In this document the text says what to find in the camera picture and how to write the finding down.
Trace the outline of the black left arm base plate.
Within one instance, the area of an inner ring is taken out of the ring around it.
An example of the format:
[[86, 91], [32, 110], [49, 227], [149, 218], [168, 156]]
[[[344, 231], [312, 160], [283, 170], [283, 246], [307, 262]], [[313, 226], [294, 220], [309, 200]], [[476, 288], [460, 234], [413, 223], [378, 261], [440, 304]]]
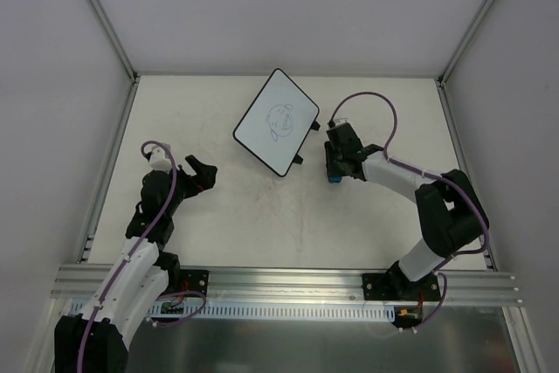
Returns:
[[179, 269], [169, 276], [169, 284], [164, 295], [171, 294], [175, 300], [185, 299], [188, 294], [207, 294], [210, 272], [202, 269]]

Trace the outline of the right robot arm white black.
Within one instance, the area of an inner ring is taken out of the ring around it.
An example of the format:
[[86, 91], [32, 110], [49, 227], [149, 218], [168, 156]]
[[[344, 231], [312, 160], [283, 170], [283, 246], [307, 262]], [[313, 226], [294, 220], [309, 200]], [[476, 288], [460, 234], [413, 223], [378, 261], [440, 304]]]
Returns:
[[365, 284], [369, 300], [412, 300], [434, 283], [434, 272], [464, 247], [483, 239], [489, 221], [467, 175], [453, 169], [432, 174], [390, 158], [385, 148], [365, 146], [347, 123], [329, 122], [324, 143], [328, 180], [344, 177], [381, 185], [417, 207], [421, 239], [378, 280]]

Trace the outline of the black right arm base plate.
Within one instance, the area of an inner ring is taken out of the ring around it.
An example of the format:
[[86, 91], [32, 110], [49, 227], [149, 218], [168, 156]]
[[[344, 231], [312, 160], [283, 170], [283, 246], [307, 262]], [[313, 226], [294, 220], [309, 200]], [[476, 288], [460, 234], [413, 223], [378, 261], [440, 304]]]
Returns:
[[363, 273], [362, 295], [365, 301], [419, 301], [439, 302], [442, 292], [438, 278], [428, 274], [422, 280], [410, 282], [405, 277], [392, 279], [387, 273]]

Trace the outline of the white board with black frame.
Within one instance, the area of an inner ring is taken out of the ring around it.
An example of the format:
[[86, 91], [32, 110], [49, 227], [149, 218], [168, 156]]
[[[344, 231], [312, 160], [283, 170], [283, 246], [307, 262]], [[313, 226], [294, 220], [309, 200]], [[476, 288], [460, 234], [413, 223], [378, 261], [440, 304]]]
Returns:
[[284, 177], [319, 113], [315, 101], [282, 69], [276, 68], [234, 128], [232, 136], [275, 175]]

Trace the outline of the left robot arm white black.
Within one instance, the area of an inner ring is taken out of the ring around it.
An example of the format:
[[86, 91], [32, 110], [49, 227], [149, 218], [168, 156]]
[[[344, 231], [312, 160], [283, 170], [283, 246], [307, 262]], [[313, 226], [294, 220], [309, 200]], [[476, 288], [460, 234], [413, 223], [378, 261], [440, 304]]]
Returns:
[[123, 372], [137, 329], [163, 294], [203, 299], [184, 285], [177, 255], [165, 252], [180, 204], [214, 187], [217, 167], [193, 155], [187, 174], [160, 148], [146, 155], [150, 172], [141, 180], [140, 201], [117, 261], [76, 315], [62, 316], [54, 331], [57, 372]]

